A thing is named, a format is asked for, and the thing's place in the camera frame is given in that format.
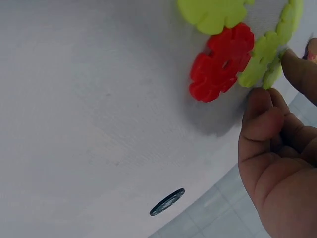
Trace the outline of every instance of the white surface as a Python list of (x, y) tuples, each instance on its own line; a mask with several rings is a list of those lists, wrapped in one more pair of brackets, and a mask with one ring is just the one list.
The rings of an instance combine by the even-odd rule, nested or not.
[[(208, 105), (189, 97), (207, 37), (173, 6), (0, 1), (3, 237), (147, 237), (234, 166), (248, 90)], [(311, 34), (300, 31), (299, 53)], [(294, 96), (286, 81), (278, 89)], [(149, 216), (181, 187), (179, 202)]]
[[(317, 118), (312, 118), (311, 115), (317, 112), (317, 107), (314, 106), (308, 111), (307, 108), (310, 106), (311, 103), (302, 94), (298, 94), (290, 104), (290, 110), (306, 125), (314, 126), (317, 123)], [(225, 213), (230, 214), (226, 216), (229, 221), (236, 220), (237, 216), (241, 221), (231, 226), (227, 225), (226, 229), (216, 229), (217, 225), (215, 224), (225, 216)], [(240, 230), (248, 230), (253, 238), (270, 238), (261, 224), (258, 212), (244, 186), (242, 186), (238, 165), (150, 238), (183, 238), (185, 230), (189, 227), (192, 227), (191, 234), (193, 231), (197, 231), (197, 234), (190, 238), (246, 238), (244, 233), (239, 232)]]

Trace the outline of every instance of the plastic toy piece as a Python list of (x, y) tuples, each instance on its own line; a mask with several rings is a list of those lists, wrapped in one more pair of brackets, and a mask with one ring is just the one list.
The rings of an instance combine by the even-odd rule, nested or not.
[(183, 17), (199, 31), (216, 35), (224, 27), (233, 28), (242, 22), (247, 14), (244, 4), (255, 0), (178, 0)]
[(275, 57), (268, 71), (264, 75), (262, 88), (265, 90), (273, 87), (274, 83), (281, 77), (283, 72), (280, 57)]
[(207, 46), (211, 52), (198, 54), (190, 86), (191, 95), (205, 103), (217, 99), (220, 92), (227, 92), (235, 84), (237, 73), (244, 71), (251, 58), (254, 35), (246, 24), (240, 23), (212, 36)]
[(279, 37), (276, 32), (269, 31), (255, 43), (253, 56), (246, 70), (239, 76), (239, 84), (245, 88), (253, 87), (263, 78), (267, 67), (274, 60), (279, 46)]
[(287, 4), (282, 11), (281, 19), (277, 25), (276, 32), (280, 38), (280, 43), (285, 45), (292, 38), (295, 29), (295, 6)]
[(304, 13), (304, 0), (295, 0), (295, 24), (293, 31), (297, 31)]

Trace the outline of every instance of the dark circular hole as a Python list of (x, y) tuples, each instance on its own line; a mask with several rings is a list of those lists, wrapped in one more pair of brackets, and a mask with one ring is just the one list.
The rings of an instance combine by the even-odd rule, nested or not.
[(156, 216), (159, 213), (165, 211), (167, 208), (169, 208), (171, 205), (173, 205), (175, 202), (177, 202), (185, 193), (185, 189), (181, 188), (174, 193), (170, 194), (166, 198), (164, 198), (161, 202), (159, 202), (151, 211), (150, 215)]

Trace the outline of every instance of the red plastic flower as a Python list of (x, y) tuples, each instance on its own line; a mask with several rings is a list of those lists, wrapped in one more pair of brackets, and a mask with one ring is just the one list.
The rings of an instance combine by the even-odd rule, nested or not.
[(254, 34), (246, 24), (239, 23), (211, 36), (207, 46), (211, 52), (197, 56), (190, 86), (192, 96), (205, 103), (217, 99), (220, 92), (227, 92), (237, 81), (237, 73), (245, 70), (254, 47)]

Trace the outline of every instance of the green plastic flower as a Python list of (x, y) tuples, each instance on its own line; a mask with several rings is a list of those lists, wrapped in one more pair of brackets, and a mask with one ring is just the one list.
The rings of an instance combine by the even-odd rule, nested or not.
[(277, 25), (276, 32), (282, 45), (285, 45), (292, 38), (301, 22), (304, 12), (304, 0), (289, 0), (288, 4), (282, 11), (280, 21)]
[(208, 35), (216, 35), (224, 27), (233, 28), (247, 14), (244, 4), (254, 0), (178, 0), (184, 18)]
[(295, 0), (295, 24), (294, 30), (297, 31), (304, 13), (304, 0)]
[(268, 31), (257, 39), (252, 51), (252, 57), (245, 71), (239, 76), (239, 84), (245, 88), (253, 87), (263, 78), (268, 65), (277, 54), (279, 37), (276, 32)]
[(273, 87), (274, 83), (281, 77), (283, 72), (280, 57), (275, 57), (273, 63), (269, 66), (264, 75), (262, 88), (265, 90)]
[(285, 45), (292, 38), (295, 29), (295, 5), (288, 3), (282, 11), (280, 22), (277, 25), (276, 32), (282, 45)]

